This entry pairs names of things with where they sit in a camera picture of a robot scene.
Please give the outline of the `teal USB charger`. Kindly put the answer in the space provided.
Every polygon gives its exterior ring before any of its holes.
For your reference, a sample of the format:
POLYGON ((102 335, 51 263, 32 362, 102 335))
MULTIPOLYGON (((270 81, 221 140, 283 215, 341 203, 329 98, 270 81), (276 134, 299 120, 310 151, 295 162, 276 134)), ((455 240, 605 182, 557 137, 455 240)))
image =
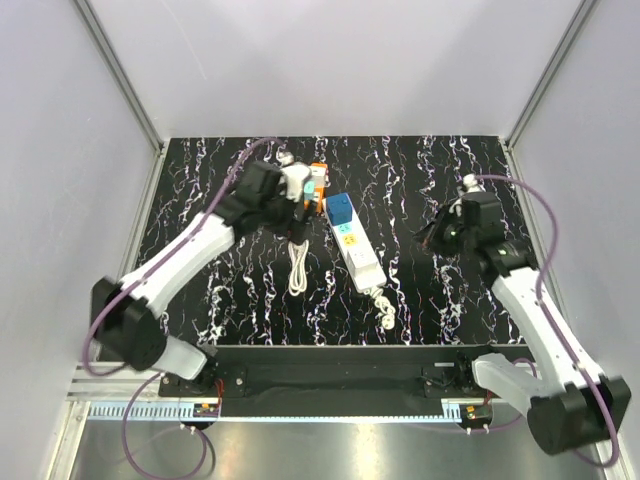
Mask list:
POLYGON ((305 183, 304 189, 303 189, 303 193, 304 193, 304 200, 305 201, 310 201, 310 200, 312 200, 314 198, 314 195, 315 195, 315 182, 313 180, 310 180, 310 181, 305 183))

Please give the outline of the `orange power strip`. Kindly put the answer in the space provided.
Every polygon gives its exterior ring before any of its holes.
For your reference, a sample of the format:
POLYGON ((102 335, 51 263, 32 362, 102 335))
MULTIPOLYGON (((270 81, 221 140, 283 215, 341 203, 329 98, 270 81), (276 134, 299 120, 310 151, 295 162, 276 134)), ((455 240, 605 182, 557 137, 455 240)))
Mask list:
POLYGON ((329 186, 329 168, 325 163, 312 163, 310 170, 311 180, 315 182, 315 195, 312 200, 305 201, 305 206, 308 207, 311 203, 314 203, 316 212, 321 214, 326 189, 329 186))

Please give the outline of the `blue cube adapter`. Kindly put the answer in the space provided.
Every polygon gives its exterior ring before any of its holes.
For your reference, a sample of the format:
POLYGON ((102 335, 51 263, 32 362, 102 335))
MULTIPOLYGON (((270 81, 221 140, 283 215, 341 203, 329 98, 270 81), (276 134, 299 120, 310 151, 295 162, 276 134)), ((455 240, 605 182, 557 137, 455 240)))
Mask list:
POLYGON ((347 193, 339 193, 326 198, 325 211, 333 226, 350 223, 353 217, 353 206, 347 193))

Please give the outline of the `white power strip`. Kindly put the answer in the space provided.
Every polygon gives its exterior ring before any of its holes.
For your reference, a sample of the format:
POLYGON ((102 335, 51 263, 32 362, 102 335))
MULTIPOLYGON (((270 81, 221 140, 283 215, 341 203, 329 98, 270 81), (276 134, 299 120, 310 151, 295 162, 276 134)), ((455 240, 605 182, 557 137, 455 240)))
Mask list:
POLYGON ((379 258, 347 193, 323 200, 324 213, 358 293, 387 282, 379 258))

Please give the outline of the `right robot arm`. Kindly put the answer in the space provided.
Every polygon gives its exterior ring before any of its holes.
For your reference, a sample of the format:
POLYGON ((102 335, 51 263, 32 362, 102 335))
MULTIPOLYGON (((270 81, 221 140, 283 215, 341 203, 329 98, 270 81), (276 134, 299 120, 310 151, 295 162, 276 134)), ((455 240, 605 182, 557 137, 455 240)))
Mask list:
POLYGON ((454 371, 466 396, 487 390, 526 419, 537 445, 557 455, 613 442, 631 400, 621 377, 610 378, 586 353, 540 284, 536 258, 523 240, 510 239, 496 195, 467 192, 439 208, 415 235, 430 252, 470 261, 507 310, 537 365, 530 374, 490 352, 454 371))

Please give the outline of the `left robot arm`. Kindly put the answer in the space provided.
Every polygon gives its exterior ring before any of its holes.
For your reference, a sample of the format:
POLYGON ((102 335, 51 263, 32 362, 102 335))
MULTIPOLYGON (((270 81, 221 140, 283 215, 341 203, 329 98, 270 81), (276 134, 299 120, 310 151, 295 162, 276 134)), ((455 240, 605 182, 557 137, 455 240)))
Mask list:
POLYGON ((161 331, 160 318, 196 274, 259 229, 301 243, 314 211, 305 198, 311 182, 312 170, 301 162, 250 164, 151 260, 118 281, 94 285, 91 339, 127 367, 170 373, 193 395, 208 394, 216 382, 212 357, 161 331))

